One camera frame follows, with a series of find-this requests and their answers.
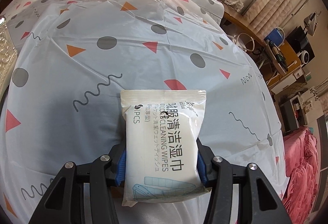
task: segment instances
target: silver bolt head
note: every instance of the silver bolt head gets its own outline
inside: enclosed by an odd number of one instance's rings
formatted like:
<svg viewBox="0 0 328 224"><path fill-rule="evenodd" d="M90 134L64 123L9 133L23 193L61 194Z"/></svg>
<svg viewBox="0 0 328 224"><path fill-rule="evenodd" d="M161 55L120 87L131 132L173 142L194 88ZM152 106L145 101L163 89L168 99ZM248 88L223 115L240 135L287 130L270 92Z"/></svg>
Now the silver bolt head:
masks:
<svg viewBox="0 0 328 224"><path fill-rule="evenodd" d="M65 168L72 168L74 166L74 163L73 162L67 162L65 164Z"/></svg>
<svg viewBox="0 0 328 224"><path fill-rule="evenodd" d="M102 155L100 160L101 161L108 161L109 160L109 155Z"/></svg>
<svg viewBox="0 0 328 224"><path fill-rule="evenodd" d="M223 161L223 158L221 156L217 155L217 156L213 157L213 160L217 163L221 163Z"/></svg>
<svg viewBox="0 0 328 224"><path fill-rule="evenodd" d="M257 164L250 163L248 166L251 170L257 170Z"/></svg>

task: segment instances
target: red bedspread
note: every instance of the red bedspread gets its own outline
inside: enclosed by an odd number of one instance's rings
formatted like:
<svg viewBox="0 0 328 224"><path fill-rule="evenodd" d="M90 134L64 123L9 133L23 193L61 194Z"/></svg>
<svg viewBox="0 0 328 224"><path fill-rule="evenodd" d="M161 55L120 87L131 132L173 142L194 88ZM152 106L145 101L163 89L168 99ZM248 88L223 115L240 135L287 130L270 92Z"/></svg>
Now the red bedspread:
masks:
<svg viewBox="0 0 328 224"><path fill-rule="evenodd" d="M318 192L317 140L308 127L301 127L283 139L286 176L290 180L282 202L293 224L303 224Z"/></svg>

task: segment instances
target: squiggly line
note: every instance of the squiggly line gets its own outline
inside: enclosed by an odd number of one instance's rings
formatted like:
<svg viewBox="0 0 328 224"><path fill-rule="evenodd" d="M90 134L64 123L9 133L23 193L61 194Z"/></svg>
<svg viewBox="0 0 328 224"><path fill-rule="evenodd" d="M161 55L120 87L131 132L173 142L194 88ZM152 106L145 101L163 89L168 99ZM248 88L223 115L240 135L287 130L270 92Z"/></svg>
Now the squiggly line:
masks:
<svg viewBox="0 0 328 224"><path fill-rule="evenodd" d="M39 13L37 12L37 10L34 8L34 13L37 15L37 17L40 17Z"/></svg>
<svg viewBox="0 0 328 224"><path fill-rule="evenodd" d="M119 77L118 77L118 76L115 76L115 75L108 75L108 76L107 76L107 78L108 78L108 84L107 84L107 83L98 83L98 84L97 84L97 90L98 90L98 93L97 93L97 94L94 94L94 93L92 93L92 92L90 92L90 91L86 91L86 92L84 93L84 97L85 97L86 100L87 100L85 103L83 103L83 102L81 102L81 101L79 101L79 100L74 100L74 101L73 101L73 106L74 106L76 112L79 112L79 110L77 109L75 103L79 103L79 104L81 104L81 105L87 105L87 104L89 103L89 98L87 97L87 93L89 93L89 94L91 94L91 95L97 97L97 96L100 95L100 89L99 89L99 86L100 86L100 85L109 86L109 85L111 84L111 82L110 82L110 78L109 78L109 77L115 77L115 78L117 78L117 79L120 79L120 78L122 78L122 76L123 76L122 73L121 73L121 76L119 76Z"/></svg>
<svg viewBox="0 0 328 224"><path fill-rule="evenodd" d="M39 36L36 36L36 37L34 38L34 33L33 33L33 32L30 32L30 34L27 36L27 38L30 37L31 34L32 34L32 37L33 37L34 40L35 40L36 38L39 38L40 41L42 40Z"/></svg>
<svg viewBox="0 0 328 224"><path fill-rule="evenodd" d="M242 123L243 127L244 127L245 129L249 130L250 134L255 135L256 139L259 141L259 139L258 139L258 137L256 136L256 134L253 133L253 132L251 132L251 130L249 129L249 127L245 127L245 126L244 126L244 123L243 123L240 119L236 119L236 117L235 117L235 115L233 114L233 112L229 112L229 114L232 114L233 117L234 117L234 119L235 119L236 121L240 121L240 122Z"/></svg>
<svg viewBox="0 0 328 224"><path fill-rule="evenodd" d="M37 190L37 188L35 188L34 185L31 185L31 191L32 191L32 194L33 194L33 195L30 195L30 194L29 194L24 188L21 188L22 196L23 196L24 199L26 200L25 195L23 194L23 191L24 191L24 192L26 192L26 194L27 194L30 198L34 198L34 197L35 197L35 193L34 193L33 188L35 189L35 191L36 191L40 196L43 196L44 192L43 192L42 187L45 187L46 189L48 189L47 186L45 186L43 183L41 183L41 184L40 184L41 192L39 192L39 191Z"/></svg>

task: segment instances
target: plastic sheet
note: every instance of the plastic sheet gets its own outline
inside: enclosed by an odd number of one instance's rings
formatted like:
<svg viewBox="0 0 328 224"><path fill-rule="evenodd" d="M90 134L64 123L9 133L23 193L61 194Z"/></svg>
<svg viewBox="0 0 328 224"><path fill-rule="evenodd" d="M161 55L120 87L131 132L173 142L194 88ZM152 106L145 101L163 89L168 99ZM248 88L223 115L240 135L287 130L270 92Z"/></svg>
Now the plastic sheet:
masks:
<svg viewBox="0 0 328 224"><path fill-rule="evenodd" d="M218 23L215 0L14 0L3 12L19 57L0 119L1 206L28 223L67 161L88 163L125 133L122 89L204 89L204 145L288 183L281 124L250 57ZM209 195L120 206L120 223L202 223ZM234 188L231 223L237 219Z"/></svg>

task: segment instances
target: wet wipes package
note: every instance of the wet wipes package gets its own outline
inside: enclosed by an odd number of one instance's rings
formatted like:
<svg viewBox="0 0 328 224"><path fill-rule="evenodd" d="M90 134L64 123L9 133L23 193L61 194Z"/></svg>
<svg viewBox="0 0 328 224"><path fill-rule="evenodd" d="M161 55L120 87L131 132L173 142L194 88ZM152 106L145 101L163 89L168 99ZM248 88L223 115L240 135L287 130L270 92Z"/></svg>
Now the wet wipes package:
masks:
<svg viewBox="0 0 328 224"><path fill-rule="evenodd" d="M123 90L126 172L123 206L173 203L206 192L197 171L205 112L201 90Z"/></svg>

